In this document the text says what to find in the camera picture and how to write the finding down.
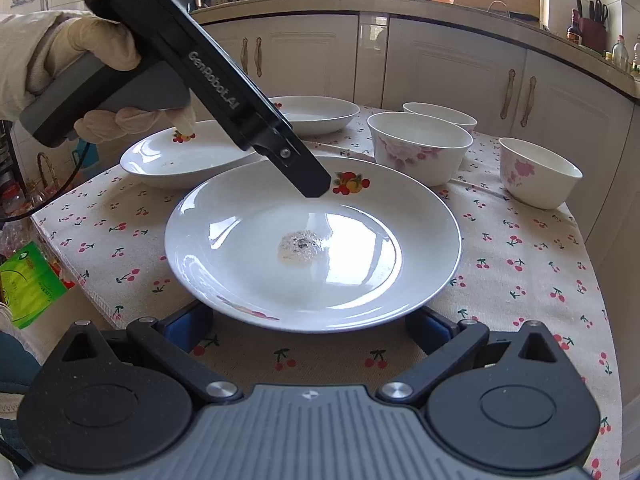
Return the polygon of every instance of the kitchen cabinet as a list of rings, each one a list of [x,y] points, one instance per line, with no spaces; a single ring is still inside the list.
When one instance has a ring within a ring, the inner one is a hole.
[[[607,305],[620,371],[621,478],[640,459],[640,301],[636,283],[636,276],[640,274],[639,155],[640,106],[636,106],[616,176],[587,242],[593,270]]]
[[[214,23],[204,29],[238,66],[246,59],[249,77],[268,97],[320,95],[353,101],[355,15],[271,16]]]
[[[582,171],[567,205],[585,239],[616,174],[633,108],[629,99],[582,72],[527,52],[511,137],[544,146]]]
[[[515,116],[526,51],[466,30],[392,18],[383,108],[425,102],[460,110],[478,131],[507,136]]]
[[[206,25],[204,30],[216,40],[219,46],[225,49],[236,65],[242,68],[242,40],[244,36],[241,36],[242,31],[238,27],[238,22],[214,23]]]

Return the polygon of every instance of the pink floral bowl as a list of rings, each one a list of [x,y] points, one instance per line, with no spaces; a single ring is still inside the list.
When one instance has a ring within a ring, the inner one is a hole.
[[[383,112],[367,120],[376,162],[425,186],[455,175],[473,137],[442,119],[408,112]]]
[[[582,178],[578,168],[546,148],[509,137],[502,137],[499,142],[502,184],[527,205],[555,209]]]

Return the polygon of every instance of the fruit pattern on plate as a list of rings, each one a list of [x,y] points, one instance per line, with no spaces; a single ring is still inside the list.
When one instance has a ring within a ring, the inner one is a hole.
[[[338,178],[334,179],[335,194],[342,193],[348,195],[349,193],[359,193],[363,189],[367,189],[371,182],[368,178],[363,178],[362,174],[355,174],[353,171],[346,171],[345,173],[336,173]]]
[[[189,142],[191,139],[195,139],[196,134],[191,134],[190,136],[185,136],[181,134],[178,130],[174,132],[173,142],[179,142],[180,144],[183,142]]]

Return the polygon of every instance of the black cable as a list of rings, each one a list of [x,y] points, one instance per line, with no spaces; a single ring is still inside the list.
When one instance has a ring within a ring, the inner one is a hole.
[[[15,222],[17,220],[22,220],[23,218],[28,218],[31,215],[36,214],[38,211],[41,211],[42,209],[46,208],[46,206],[48,206],[54,200],[57,200],[61,196],[63,196],[66,193],[66,188],[69,187],[69,185],[71,184],[71,181],[76,177],[76,175],[78,174],[78,171],[80,171],[80,167],[82,166],[82,163],[84,162],[84,159],[86,158],[87,153],[89,153],[90,147],[91,147],[91,144],[87,144],[84,147],[84,151],[80,156],[80,160],[78,160],[78,164],[76,164],[76,168],[74,169],[74,172],[71,174],[69,179],[63,184],[63,186],[55,193],[54,196],[52,196],[48,200],[45,200],[39,206],[36,206],[33,209],[29,209],[26,213],[22,213],[21,215],[16,215],[16,216],[7,216],[6,218],[0,218],[0,222],[3,222],[3,223]]]
[[[0,454],[17,468],[20,468],[23,473],[26,473],[33,467],[33,463],[31,463],[27,457],[9,446],[2,437],[0,437]]]

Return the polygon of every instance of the table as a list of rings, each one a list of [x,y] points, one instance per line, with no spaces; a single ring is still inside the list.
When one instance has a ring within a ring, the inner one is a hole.
[[[313,149],[372,160],[366,119],[380,111],[363,108],[343,131],[311,139]],[[498,166],[497,139],[476,133],[455,178],[434,188],[460,224],[463,252],[455,278],[429,306],[492,330],[542,320],[600,407],[600,434],[587,469],[596,480],[613,480],[620,465],[620,384],[606,309],[580,231],[564,205],[542,211],[513,199],[502,188]],[[96,308],[124,328],[191,301],[164,256],[164,227],[184,195],[149,188],[117,166],[56,200],[34,222]],[[354,333],[302,335],[222,315],[193,354],[243,387],[266,382],[375,388],[424,357],[402,320]]]

